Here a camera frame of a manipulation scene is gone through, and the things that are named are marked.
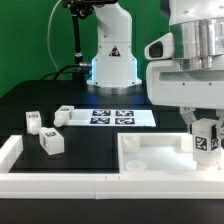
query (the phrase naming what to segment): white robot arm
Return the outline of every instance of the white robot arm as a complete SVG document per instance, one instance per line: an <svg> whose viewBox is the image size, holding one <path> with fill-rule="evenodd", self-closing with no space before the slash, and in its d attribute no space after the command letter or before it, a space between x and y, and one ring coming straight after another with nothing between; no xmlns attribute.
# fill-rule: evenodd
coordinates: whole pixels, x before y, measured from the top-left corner
<svg viewBox="0 0 224 224"><path fill-rule="evenodd" d="M146 58L157 60L147 67L148 96L181 108L198 169L214 168L224 137L224 0L169 3L170 33L145 48ZM216 109L220 120L196 121L194 108Z"/></svg>
<svg viewBox="0 0 224 224"><path fill-rule="evenodd" d="M76 42L76 64L82 61L78 18L94 10L97 17L98 52L92 60L90 90L122 94L141 88L137 77L137 60L132 54L132 18L118 0L62 0L72 13Z"/></svg>
<svg viewBox="0 0 224 224"><path fill-rule="evenodd" d="M92 61L89 89L122 94L140 86L132 50L132 18L118 3L94 7L98 21L98 52Z"/></svg>

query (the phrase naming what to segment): black table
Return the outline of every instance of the black table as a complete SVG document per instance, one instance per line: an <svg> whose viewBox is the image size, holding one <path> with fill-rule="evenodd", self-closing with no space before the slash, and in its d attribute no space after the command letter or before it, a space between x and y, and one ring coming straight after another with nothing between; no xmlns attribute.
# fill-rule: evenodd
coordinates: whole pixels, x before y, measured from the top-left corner
<svg viewBox="0 0 224 224"><path fill-rule="evenodd" d="M146 127L68 127L59 129L66 136L78 136L79 156L89 150L82 137L93 136L94 150L86 161L74 167L71 160L53 156L48 163L40 151L38 163L25 158L36 157L31 145L38 145L37 138L27 135L25 112L41 112L43 124L52 127L54 112L61 105L74 105L78 109L151 109L157 126ZM214 118L211 110L197 111L197 117ZM86 87L71 81L27 81L20 83L0 99L0 145L12 134L23 135L25 150L11 172L118 172L117 139L119 132L185 132L178 108L153 106L145 88L126 95L103 95L88 92ZM73 145L72 137L67 146ZM223 200L0 200L0 223L223 223Z"/></svg>

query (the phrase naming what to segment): robot logo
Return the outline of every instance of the robot logo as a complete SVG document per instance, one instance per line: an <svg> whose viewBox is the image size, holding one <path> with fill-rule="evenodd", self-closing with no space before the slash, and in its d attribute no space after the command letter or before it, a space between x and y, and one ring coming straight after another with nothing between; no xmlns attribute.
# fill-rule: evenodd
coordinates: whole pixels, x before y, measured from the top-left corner
<svg viewBox="0 0 224 224"><path fill-rule="evenodd" d="M110 55L112 57L121 57L119 50L117 49L117 46L114 46L113 50L110 52Z"/></svg>

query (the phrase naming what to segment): white cube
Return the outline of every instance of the white cube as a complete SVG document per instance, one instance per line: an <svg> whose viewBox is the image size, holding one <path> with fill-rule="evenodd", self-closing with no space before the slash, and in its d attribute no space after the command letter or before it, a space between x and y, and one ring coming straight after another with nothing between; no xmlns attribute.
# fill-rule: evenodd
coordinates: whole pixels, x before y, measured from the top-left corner
<svg viewBox="0 0 224 224"><path fill-rule="evenodd" d="M72 112L73 111L74 111L73 106L61 106L55 112L54 125L56 127L61 127L62 125L66 124L66 121L72 119Z"/></svg>
<svg viewBox="0 0 224 224"><path fill-rule="evenodd" d="M216 120L201 119L192 123L193 159L199 164L212 165L221 159L221 140L215 136Z"/></svg>
<svg viewBox="0 0 224 224"><path fill-rule="evenodd" d="M37 135L41 128L40 112L26 112L26 125L28 134Z"/></svg>
<svg viewBox="0 0 224 224"><path fill-rule="evenodd" d="M40 145L46 150L48 155L63 153L64 138L55 128L41 128L39 132Z"/></svg>

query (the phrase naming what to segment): green wall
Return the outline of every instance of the green wall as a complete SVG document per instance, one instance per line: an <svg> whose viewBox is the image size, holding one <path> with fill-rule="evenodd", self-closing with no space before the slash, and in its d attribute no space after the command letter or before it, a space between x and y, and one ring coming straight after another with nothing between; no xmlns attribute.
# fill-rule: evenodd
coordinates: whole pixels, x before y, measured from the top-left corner
<svg viewBox="0 0 224 224"><path fill-rule="evenodd" d="M47 52L47 26L57 0L7 0L0 5L0 96L25 80L38 80L54 72ZM160 13L159 0L120 0L133 18L133 54L138 59L138 76L145 79L148 61L144 58L147 37L150 42L168 31L168 21ZM97 31L94 15L80 21L84 59L96 54ZM51 32L51 48L59 67L73 63L74 46L70 12L56 11Z"/></svg>

